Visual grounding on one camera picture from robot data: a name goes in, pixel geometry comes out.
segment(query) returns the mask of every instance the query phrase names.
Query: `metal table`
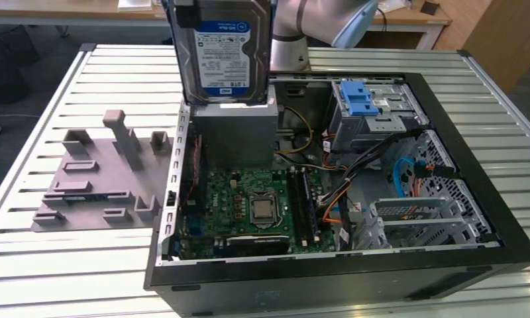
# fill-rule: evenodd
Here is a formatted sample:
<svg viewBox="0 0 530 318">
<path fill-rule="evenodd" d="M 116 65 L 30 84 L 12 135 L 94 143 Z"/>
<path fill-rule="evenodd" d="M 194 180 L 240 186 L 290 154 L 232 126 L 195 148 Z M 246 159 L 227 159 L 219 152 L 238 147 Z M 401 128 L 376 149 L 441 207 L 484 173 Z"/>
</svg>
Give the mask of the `metal table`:
<svg viewBox="0 0 530 318">
<path fill-rule="evenodd" d="M 312 49 L 311 61 L 316 70 L 424 74 L 530 237 L 530 123 L 473 59 L 456 52 Z M 67 129 L 87 128 L 94 138 L 108 137 L 104 111 L 123 109 L 138 136 L 162 129 L 175 135 L 182 100 L 176 63 L 168 46 L 98 45 L 79 53 L 0 187 L 0 318 L 176 317 L 158 295 L 143 290 L 151 229 L 30 230 L 66 152 L 60 140 Z M 389 312 L 416 318 L 530 317 L 530 268 L 445 299 L 255 316 Z"/>
</svg>

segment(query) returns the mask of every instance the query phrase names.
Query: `wire bundle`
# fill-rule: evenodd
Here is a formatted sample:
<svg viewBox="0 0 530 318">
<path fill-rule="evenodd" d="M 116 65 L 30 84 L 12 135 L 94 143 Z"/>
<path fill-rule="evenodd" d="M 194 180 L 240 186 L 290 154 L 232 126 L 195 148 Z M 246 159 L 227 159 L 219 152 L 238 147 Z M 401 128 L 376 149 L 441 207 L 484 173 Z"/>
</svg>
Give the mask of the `wire bundle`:
<svg viewBox="0 0 530 318">
<path fill-rule="evenodd" d="M 346 170 L 340 185 L 336 187 L 335 190 L 327 193 L 327 195 L 320 200 L 322 205 L 328 204 L 328 208 L 327 211 L 324 212 L 324 217 L 323 217 L 324 222 L 339 222 L 338 219 L 330 218 L 330 213 L 332 211 L 332 208 L 335 207 L 338 200 L 350 190 L 354 178 L 359 174 L 359 170 L 362 168 L 366 168 L 368 164 L 371 164 L 375 160 L 377 160 L 381 157 L 381 155 L 385 153 L 385 151 L 395 142 L 409 137 L 420 136 L 424 130 L 425 129 L 413 129 L 411 131 L 393 134 L 389 137 L 387 137 L 387 139 L 384 139 L 381 142 L 379 142 L 374 147 L 371 147 L 363 154 L 360 154 L 356 161 Z"/>
</svg>

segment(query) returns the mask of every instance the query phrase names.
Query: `wooden desk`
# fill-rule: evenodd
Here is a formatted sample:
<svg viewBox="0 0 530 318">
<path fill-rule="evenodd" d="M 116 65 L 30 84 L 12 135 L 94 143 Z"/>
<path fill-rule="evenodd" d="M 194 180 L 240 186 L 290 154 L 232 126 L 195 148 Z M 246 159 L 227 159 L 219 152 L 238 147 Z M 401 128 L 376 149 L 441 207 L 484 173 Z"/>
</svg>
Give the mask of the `wooden desk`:
<svg viewBox="0 0 530 318">
<path fill-rule="evenodd" d="M 421 32 L 419 49 L 431 50 L 452 19 L 439 10 L 435 16 L 400 9 L 387 14 L 389 32 Z M 383 27 L 377 16 L 370 30 Z M 0 24 L 168 26 L 163 8 L 151 11 L 118 12 L 118 0 L 0 0 Z"/>
</svg>

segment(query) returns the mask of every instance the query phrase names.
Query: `hard drive label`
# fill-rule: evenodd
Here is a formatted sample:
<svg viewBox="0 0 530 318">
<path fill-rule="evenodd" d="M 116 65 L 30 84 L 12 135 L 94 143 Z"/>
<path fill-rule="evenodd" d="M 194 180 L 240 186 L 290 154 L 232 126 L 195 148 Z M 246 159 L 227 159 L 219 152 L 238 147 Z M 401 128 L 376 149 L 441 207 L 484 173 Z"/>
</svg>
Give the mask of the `hard drive label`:
<svg viewBox="0 0 530 318">
<path fill-rule="evenodd" d="M 251 62 L 243 51 L 251 39 L 244 21 L 203 21 L 195 31 L 202 86 L 214 96 L 244 94 L 250 87 Z"/>
</svg>

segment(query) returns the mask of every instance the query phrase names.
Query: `paper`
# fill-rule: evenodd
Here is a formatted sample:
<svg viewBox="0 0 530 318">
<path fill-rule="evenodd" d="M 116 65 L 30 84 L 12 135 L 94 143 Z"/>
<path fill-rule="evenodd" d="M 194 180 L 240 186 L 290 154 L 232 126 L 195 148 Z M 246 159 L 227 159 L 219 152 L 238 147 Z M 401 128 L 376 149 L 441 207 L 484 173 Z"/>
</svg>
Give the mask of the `paper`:
<svg viewBox="0 0 530 318">
<path fill-rule="evenodd" d="M 150 11 L 151 0 L 120 0 L 118 3 L 118 11 Z"/>
</svg>

